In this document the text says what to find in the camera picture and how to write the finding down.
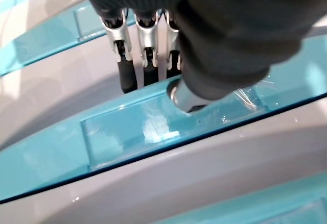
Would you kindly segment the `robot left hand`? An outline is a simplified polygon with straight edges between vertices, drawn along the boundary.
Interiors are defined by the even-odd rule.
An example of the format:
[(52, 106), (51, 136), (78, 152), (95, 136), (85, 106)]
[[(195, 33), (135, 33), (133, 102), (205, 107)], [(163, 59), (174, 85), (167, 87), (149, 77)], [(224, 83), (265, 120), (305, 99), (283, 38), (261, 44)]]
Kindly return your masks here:
[(205, 106), (261, 81), (296, 55), (326, 0), (90, 0), (112, 20), (130, 8), (142, 16), (168, 10), (179, 29), (182, 80), (172, 100), (182, 111)]

